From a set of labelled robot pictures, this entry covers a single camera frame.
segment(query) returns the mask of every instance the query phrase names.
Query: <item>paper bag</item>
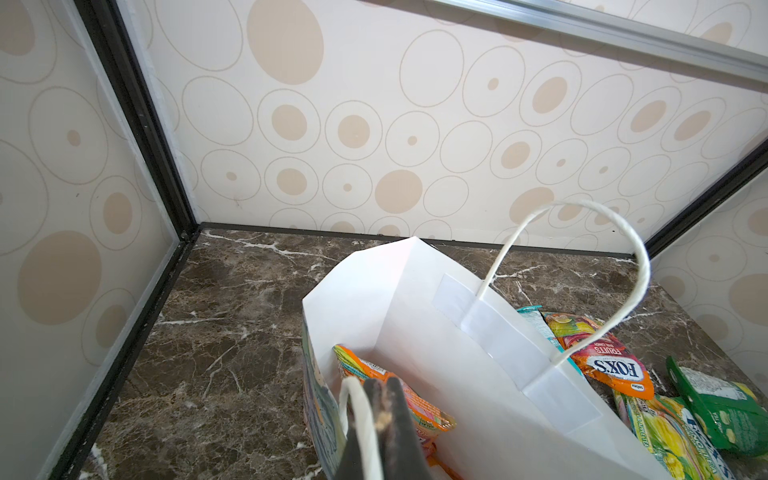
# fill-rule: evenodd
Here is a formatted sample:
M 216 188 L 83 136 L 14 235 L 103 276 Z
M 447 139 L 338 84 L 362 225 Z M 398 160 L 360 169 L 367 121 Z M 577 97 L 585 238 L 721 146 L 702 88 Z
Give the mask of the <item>paper bag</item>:
M 491 289 L 477 298 L 481 283 L 413 237 L 352 253 L 303 299 L 305 416 L 326 475 L 345 444 L 343 344 L 455 417 L 435 443 L 465 480 L 669 478 L 512 306 Z

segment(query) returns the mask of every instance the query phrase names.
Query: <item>marble floor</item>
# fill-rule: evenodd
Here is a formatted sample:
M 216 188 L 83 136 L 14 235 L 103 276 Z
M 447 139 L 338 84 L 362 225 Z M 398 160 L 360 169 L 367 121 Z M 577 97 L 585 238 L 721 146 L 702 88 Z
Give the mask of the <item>marble floor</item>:
M 303 422 L 301 299 L 347 255 L 383 241 L 204 230 L 80 478 L 325 478 Z M 479 276 L 496 255 L 436 248 Z M 607 319 L 629 294 L 635 270 L 625 259 L 512 251 L 494 287 L 516 307 Z M 760 395 L 656 284 L 614 332 L 660 394 L 675 395 L 664 366 L 674 355 Z M 613 407 L 609 388 L 591 384 Z M 768 463 L 728 462 L 739 478 L 768 478 Z

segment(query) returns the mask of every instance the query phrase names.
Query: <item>snack packet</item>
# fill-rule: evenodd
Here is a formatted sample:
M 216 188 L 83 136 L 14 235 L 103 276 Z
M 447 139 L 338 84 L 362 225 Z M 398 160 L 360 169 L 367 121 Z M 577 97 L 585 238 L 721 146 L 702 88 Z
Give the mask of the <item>snack packet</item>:
M 360 359 L 352 350 L 344 346 L 334 346 L 333 352 L 339 360 L 339 371 L 342 377 L 356 376 L 360 383 L 365 382 L 367 379 L 386 381 L 391 376 L 398 378 L 395 374 L 387 372 L 380 366 Z M 432 440 L 440 433 L 453 430 L 456 427 L 456 420 L 418 396 L 408 384 L 403 382 L 402 379 L 398 379 L 402 385 L 402 392 L 405 394 L 408 408 L 411 410 L 416 435 L 419 437 L 419 442 L 425 451 L 425 456 L 427 456 L 434 452 L 434 450 L 430 451 L 429 448 Z
M 768 412 L 749 387 L 678 366 L 671 356 L 667 371 L 716 448 L 750 457 L 768 453 Z
M 619 416 L 675 480 L 736 478 L 682 399 L 643 400 L 614 390 Z
M 582 341 L 600 328 L 600 325 L 588 316 L 553 312 L 541 314 L 564 349 Z M 645 366 L 610 332 L 597 342 L 574 353 L 571 358 L 585 375 L 608 384 L 614 390 L 646 400 L 654 397 L 654 384 Z
M 536 331 L 541 334 L 541 336 L 546 338 L 549 343 L 554 345 L 554 347 L 558 349 L 559 352 L 564 352 L 562 345 L 560 345 L 558 339 L 554 337 L 554 333 L 552 333 L 552 330 L 547 326 L 547 323 L 544 321 L 544 317 L 541 316 L 541 312 L 538 311 L 540 308 L 541 305 L 523 306 L 522 308 L 518 308 L 518 313 L 526 322 L 530 323 L 531 326 L 533 326 Z M 579 375 L 584 376 L 584 373 L 582 373 L 581 370 L 576 366 L 576 363 L 573 359 L 568 359 L 568 363 L 570 363 L 571 366 L 573 366 L 574 369 L 579 372 Z

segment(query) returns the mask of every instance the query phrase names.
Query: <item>candy wrapper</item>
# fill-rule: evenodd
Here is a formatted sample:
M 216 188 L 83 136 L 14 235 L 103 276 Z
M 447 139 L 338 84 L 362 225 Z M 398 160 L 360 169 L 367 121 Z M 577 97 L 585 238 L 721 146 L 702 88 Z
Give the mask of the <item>candy wrapper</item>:
M 619 416 L 675 480 L 736 478 L 682 399 L 643 400 L 614 390 Z
M 600 325 L 588 316 L 542 312 L 549 328 L 564 349 L 586 339 Z M 629 396 L 650 400 L 654 384 L 645 366 L 611 333 L 571 355 L 576 365 L 596 380 Z
M 380 366 L 360 359 L 352 350 L 344 346 L 334 346 L 333 352 L 339 360 L 339 371 L 342 377 L 355 376 L 363 383 L 369 378 L 386 381 L 390 376 L 395 376 Z M 408 408 L 411 410 L 416 435 L 419 437 L 425 456 L 429 456 L 435 451 L 432 447 L 432 440 L 440 433 L 453 430 L 456 427 L 456 421 L 441 409 L 418 396 L 402 379 L 399 380 L 402 385 L 402 392 L 406 396 Z

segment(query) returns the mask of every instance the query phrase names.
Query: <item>black object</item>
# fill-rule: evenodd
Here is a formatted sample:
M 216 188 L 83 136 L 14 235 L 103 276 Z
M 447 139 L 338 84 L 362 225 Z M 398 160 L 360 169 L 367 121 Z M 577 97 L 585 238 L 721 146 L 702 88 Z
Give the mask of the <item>black object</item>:
M 424 459 L 400 381 L 367 379 L 363 384 L 379 432 L 379 454 L 385 480 L 432 480 Z M 362 462 L 356 430 L 349 426 L 337 480 L 362 480 Z
M 675 218 L 661 227 L 646 243 L 648 256 L 654 258 L 674 243 L 703 218 L 712 213 L 731 195 L 743 188 L 768 167 L 768 140 L 755 148 L 735 167 L 728 170 L 718 181 L 707 188 Z
M 192 206 L 163 132 L 116 0 L 74 0 L 120 101 L 152 180 L 182 241 L 197 229 Z
M 152 289 L 152 293 L 144 304 L 144 308 L 141 309 L 136 323 L 120 348 L 117 358 L 109 367 L 107 375 L 83 413 L 78 427 L 72 433 L 64 451 L 59 456 L 58 462 L 48 477 L 49 480 L 74 480 L 80 476 L 80 469 L 91 452 L 91 446 L 96 441 L 104 422 L 107 421 L 107 416 L 112 410 L 115 400 L 118 399 L 118 393 L 120 393 L 128 373 L 131 372 L 139 352 L 144 347 L 144 342 L 147 341 L 149 332 L 157 320 L 157 315 L 163 308 L 168 294 L 173 289 L 176 279 L 192 252 L 198 234 L 199 231 L 195 232 L 190 241 L 179 243 L 179 246 L 176 247 L 160 280 Z

